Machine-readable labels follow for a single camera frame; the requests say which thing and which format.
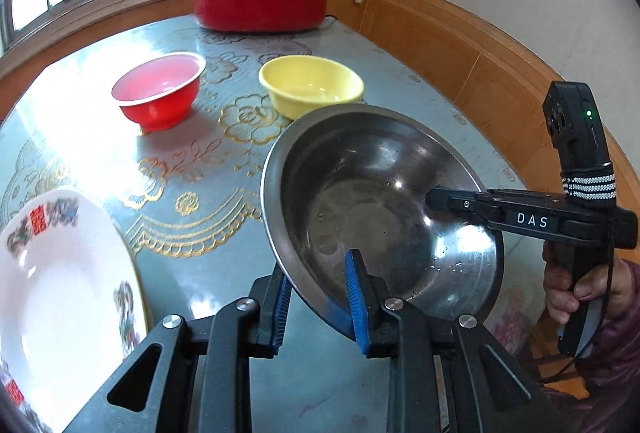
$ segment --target triangular cutout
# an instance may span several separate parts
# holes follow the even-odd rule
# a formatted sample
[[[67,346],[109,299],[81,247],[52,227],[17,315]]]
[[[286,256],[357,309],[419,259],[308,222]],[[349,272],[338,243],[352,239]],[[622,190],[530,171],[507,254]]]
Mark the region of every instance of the triangular cutout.
[[[159,344],[149,346],[107,394],[109,404],[131,411],[142,411],[146,406],[161,352]]]
[[[489,345],[478,348],[496,411],[508,411],[531,401],[531,394]]]

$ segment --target red chinese character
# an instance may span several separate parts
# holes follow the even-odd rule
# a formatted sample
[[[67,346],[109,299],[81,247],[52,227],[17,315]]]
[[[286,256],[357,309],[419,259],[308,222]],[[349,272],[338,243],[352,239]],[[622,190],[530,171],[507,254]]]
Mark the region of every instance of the red chinese character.
[[[31,218],[31,227],[33,228],[34,235],[47,229],[47,222],[44,219],[44,206],[36,207],[29,216]]]
[[[9,381],[9,384],[7,384],[4,389],[9,394],[9,396],[11,396],[11,399],[14,401],[14,404],[16,406],[20,405],[24,400],[24,395],[13,379]]]

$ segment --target wood paneling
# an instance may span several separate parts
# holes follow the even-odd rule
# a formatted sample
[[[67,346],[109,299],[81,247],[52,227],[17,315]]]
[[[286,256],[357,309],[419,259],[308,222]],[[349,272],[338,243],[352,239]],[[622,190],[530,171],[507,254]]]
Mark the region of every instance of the wood paneling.
[[[189,14],[194,0],[163,0],[83,29],[0,81],[0,118],[44,67],[117,32]],[[534,190],[559,191],[558,154],[541,103],[559,74],[497,27],[445,0],[328,0],[328,12],[425,77],[484,132]],[[640,182],[607,131],[620,205],[640,213]],[[640,262],[640,250],[622,251]]]

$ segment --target yellow bowl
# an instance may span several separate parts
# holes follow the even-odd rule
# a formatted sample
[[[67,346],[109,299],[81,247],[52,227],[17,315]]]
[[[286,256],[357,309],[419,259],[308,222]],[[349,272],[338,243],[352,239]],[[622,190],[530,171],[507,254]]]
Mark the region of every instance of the yellow bowl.
[[[322,106],[353,103],[362,97],[360,76],[341,63],[317,56],[282,56],[262,65],[260,83],[273,108],[297,119]]]

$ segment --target metal basin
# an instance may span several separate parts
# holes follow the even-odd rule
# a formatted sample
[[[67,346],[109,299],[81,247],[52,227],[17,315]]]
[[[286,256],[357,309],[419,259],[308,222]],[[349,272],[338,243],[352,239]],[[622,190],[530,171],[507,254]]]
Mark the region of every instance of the metal basin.
[[[278,263],[297,293],[353,337],[344,253],[425,313],[483,319],[502,280],[502,235],[424,205],[434,185],[482,190],[465,160],[401,114],[337,105],[293,122],[262,175],[262,216]]]

